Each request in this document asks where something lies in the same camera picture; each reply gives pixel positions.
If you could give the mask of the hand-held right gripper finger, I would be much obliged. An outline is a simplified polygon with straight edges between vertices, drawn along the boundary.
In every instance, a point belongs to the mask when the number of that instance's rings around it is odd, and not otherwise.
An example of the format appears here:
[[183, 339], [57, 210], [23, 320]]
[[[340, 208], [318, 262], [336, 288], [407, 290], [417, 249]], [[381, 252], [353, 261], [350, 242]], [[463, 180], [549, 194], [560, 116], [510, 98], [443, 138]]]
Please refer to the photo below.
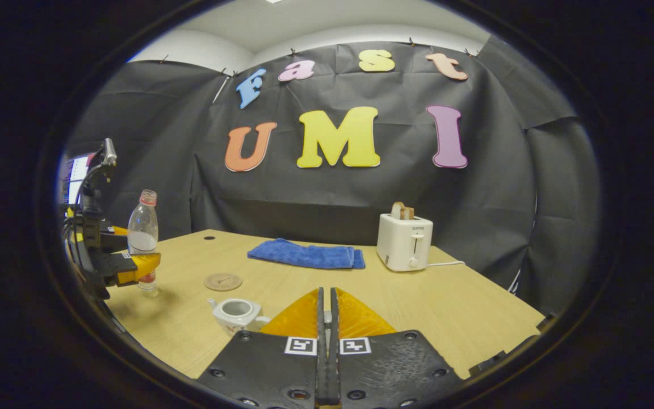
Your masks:
[[317, 408], [328, 359], [324, 288], [309, 293], [311, 336], [280, 336], [241, 329], [196, 381], [240, 408]]
[[421, 408], [464, 381], [415, 329], [397, 331], [350, 293], [333, 287], [330, 395], [342, 408]]

